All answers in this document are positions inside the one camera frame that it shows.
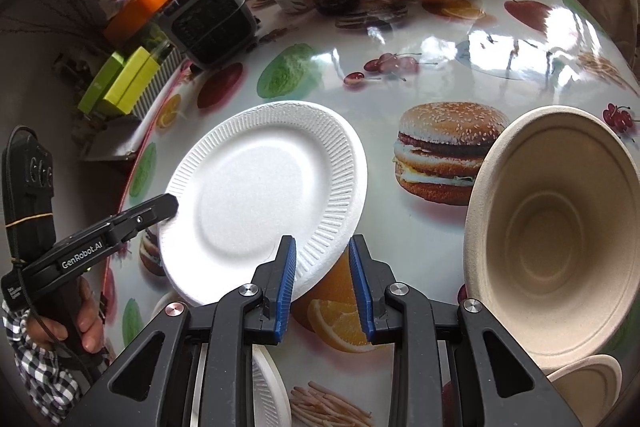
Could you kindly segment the person left hand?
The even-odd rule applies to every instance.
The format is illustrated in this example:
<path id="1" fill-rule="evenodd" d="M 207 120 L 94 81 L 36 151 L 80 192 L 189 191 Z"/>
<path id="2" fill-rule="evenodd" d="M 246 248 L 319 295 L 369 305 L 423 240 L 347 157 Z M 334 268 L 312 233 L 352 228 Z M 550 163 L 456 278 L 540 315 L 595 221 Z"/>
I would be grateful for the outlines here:
<path id="1" fill-rule="evenodd" d="M 78 339 L 82 350 L 98 353 L 104 347 L 104 329 L 99 307 L 85 277 L 36 301 L 40 321 L 30 311 L 26 319 L 26 334 L 35 345 L 53 350 L 55 338 L 60 343 L 69 335 Z"/>

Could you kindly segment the checkered sleeve forearm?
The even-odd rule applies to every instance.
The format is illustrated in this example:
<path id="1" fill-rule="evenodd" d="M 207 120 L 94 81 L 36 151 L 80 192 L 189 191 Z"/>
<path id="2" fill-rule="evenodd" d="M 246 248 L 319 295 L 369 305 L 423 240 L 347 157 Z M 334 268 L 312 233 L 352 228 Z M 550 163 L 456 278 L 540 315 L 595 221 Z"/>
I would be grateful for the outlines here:
<path id="1" fill-rule="evenodd" d="M 12 312 L 2 303 L 2 323 L 29 398 L 52 426 L 61 425 L 82 396 L 80 384 L 56 351 L 46 347 L 50 337 L 29 311 Z"/>

